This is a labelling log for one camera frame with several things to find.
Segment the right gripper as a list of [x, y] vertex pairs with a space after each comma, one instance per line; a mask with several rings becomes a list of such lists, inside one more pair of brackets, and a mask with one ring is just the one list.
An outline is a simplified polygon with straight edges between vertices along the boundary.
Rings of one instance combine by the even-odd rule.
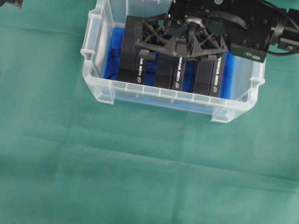
[[231, 43], [268, 52], [281, 19], [259, 0], [174, 0], [167, 14], [136, 20], [134, 46], [142, 56], [195, 60], [219, 57]]

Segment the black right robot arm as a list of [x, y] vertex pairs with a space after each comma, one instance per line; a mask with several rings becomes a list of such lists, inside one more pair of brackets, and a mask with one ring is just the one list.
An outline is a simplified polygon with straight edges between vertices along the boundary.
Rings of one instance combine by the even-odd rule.
[[172, 0], [166, 13], [134, 23], [135, 47], [188, 60], [214, 60], [229, 52], [264, 62], [299, 54], [299, 11], [265, 0]]

